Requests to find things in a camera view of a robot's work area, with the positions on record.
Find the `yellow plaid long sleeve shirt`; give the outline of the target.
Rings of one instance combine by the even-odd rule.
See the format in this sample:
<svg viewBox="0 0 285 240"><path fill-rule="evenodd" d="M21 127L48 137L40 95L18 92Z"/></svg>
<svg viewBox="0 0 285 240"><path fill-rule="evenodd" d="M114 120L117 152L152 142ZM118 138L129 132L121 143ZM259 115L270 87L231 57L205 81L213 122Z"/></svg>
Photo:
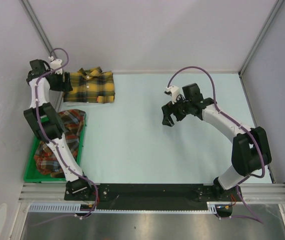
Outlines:
<svg viewBox="0 0 285 240"><path fill-rule="evenodd" d="M72 90L63 94L65 103L108 104L115 101L115 83L112 71L100 67L83 68L70 73Z"/></svg>

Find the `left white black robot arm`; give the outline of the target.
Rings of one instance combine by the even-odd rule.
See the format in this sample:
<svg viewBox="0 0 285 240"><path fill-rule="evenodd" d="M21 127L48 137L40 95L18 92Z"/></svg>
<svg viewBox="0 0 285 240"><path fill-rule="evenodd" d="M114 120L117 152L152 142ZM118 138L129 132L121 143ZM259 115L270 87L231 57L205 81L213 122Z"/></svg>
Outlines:
<svg viewBox="0 0 285 240"><path fill-rule="evenodd" d="M49 100L49 91L70 92L70 74L63 70L62 60L50 58L50 63L41 59L29 62L31 71L27 84L31 89L29 109L23 112L38 140L43 141L56 157L66 180L64 200L88 201L93 187L77 164L68 147L65 126Z"/></svg>

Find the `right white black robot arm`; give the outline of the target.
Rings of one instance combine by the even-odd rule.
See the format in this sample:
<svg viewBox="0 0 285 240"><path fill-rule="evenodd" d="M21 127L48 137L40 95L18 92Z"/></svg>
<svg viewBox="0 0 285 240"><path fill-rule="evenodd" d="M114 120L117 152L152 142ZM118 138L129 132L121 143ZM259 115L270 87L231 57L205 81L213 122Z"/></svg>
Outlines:
<svg viewBox="0 0 285 240"><path fill-rule="evenodd" d="M172 116L179 122L187 115L193 115L215 127L232 144L230 167L213 181L212 194L217 200L226 200L236 185L246 181L257 170L264 172L265 166L271 163L266 131L260 126L252 128L230 120L217 109L212 98L203 97L196 83L183 88L172 85L166 87L164 93L171 97L161 108L164 126L174 126Z"/></svg>

